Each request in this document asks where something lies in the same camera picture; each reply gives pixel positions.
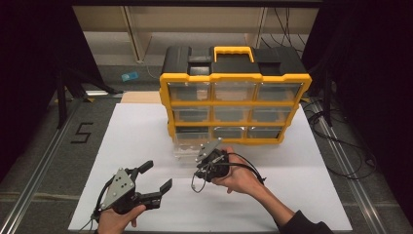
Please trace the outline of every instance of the black tape marking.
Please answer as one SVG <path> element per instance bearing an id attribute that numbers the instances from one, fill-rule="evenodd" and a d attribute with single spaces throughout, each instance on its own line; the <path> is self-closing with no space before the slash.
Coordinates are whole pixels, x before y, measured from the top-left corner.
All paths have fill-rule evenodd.
<path id="1" fill-rule="evenodd" d="M 91 136 L 92 133 L 81 133 L 80 130 L 82 129 L 82 126 L 84 125 L 92 125 L 93 123 L 91 122 L 86 122 L 86 123 L 80 123 L 78 130 L 76 131 L 75 135 L 85 135 L 86 138 L 84 140 L 72 140 L 70 143 L 87 143 L 89 137 Z"/>

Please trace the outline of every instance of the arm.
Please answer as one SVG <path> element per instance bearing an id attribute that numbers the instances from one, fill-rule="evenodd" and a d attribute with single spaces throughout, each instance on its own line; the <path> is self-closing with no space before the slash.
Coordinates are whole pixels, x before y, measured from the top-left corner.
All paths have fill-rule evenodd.
<path id="1" fill-rule="evenodd" d="M 231 163 L 245 164 L 245 161 L 242 158 L 231 154 L 234 153 L 234 150 L 231 147 L 226 148 L 225 150 L 229 154 L 229 161 Z M 293 212 L 267 187 L 261 184 L 250 170 L 232 166 L 227 176 L 214 178 L 212 182 L 227 187 L 227 193 L 236 191 L 247 194 L 257 200 L 274 219 L 279 226 L 281 233 L 332 233 L 323 222 L 314 224 L 306 219 L 301 212 Z"/>
<path id="2" fill-rule="evenodd" d="M 106 210 L 100 215 L 97 233 L 122 234 L 129 222 L 132 227 L 136 227 L 136 218 L 145 210 L 144 205 L 137 206 L 126 214 L 117 214 L 112 209 Z"/>

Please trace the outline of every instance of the white table surface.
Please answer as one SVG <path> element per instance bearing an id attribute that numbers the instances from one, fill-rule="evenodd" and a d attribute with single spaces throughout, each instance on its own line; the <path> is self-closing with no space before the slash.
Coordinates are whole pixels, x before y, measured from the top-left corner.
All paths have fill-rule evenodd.
<path id="1" fill-rule="evenodd" d="M 159 209 L 143 213 L 137 219 L 137 229 L 128 226 L 126 230 L 277 230 L 265 209 L 247 195 L 235 192 L 228 195 L 225 187 L 211 183 L 201 193 L 195 193 L 191 189 L 195 160 L 177 160 L 172 156 L 167 121 L 161 104 L 117 104 L 69 230 L 77 231 L 88 222 L 104 183 L 119 168 L 132 169 L 148 160 L 154 161 L 154 167 L 137 177 L 136 191 L 159 191 L 170 178 L 173 186 L 164 195 Z M 232 146 L 267 178 L 266 186 L 294 211 L 301 210 L 313 222 L 324 221 L 332 230 L 352 230 L 301 107 L 282 144 Z"/>

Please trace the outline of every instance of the clear plastic drawer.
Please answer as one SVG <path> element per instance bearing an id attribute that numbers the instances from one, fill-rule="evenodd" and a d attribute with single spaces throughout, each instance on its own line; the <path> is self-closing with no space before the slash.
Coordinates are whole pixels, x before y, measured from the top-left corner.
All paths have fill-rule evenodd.
<path id="1" fill-rule="evenodd" d="M 169 82 L 170 100 L 209 100 L 209 82 Z"/>
<path id="2" fill-rule="evenodd" d="M 214 106 L 213 119 L 217 122 L 245 122 L 250 109 L 249 106 Z"/>
<path id="3" fill-rule="evenodd" d="M 252 100 L 255 83 L 252 82 L 216 82 L 214 83 L 215 100 Z"/>
<path id="4" fill-rule="evenodd" d="M 282 127 L 248 127 L 248 138 L 278 138 Z"/>
<path id="5" fill-rule="evenodd" d="M 174 106 L 175 122 L 205 122 L 209 119 L 209 106 Z"/>
<path id="6" fill-rule="evenodd" d="M 257 100 L 295 100 L 301 85 L 301 83 L 261 83 L 258 88 Z"/>
<path id="7" fill-rule="evenodd" d="M 245 127 L 213 127 L 213 138 L 243 138 Z"/>
<path id="8" fill-rule="evenodd" d="M 209 127 L 176 127 L 173 153 L 175 157 L 197 156 L 201 144 L 209 141 Z"/>
<path id="9" fill-rule="evenodd" d="M 290 112 L 290 106 L 255 106 L 252 109 L 251 121 L 283 123 Z"/>

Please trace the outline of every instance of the human hand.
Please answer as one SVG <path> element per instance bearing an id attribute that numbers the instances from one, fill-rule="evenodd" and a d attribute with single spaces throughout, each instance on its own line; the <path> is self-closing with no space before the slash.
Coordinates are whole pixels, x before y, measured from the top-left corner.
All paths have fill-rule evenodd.
<path id="1" fill-rule="evenodd" d="M 97 232 L 99 234 L 121 234 L 124 232 L 128 223 L 132 227 L 136 227 L 136 218 L 146 210 L 144 205 L 133 208 L 126 214 L 117 214 L 113 209 L 103 211 L 100 214 L 99 226 Z"/>
<path id="2" fill-rule="evenodd" d="M 243 158 L 234 154 L 234 149 L 232 147 L 223 148 L 223 150 L 227 151 L 230 163 L 247 165 Z M 263 187 L 252 171 L 238 166 L 230 166 L 230 171 L 226 176 L 213 178 L 212 183 L 227 187 L 227 193 L 236 191 L 251 196 L 254 192 L 259 190 L 259 188 Z"/>

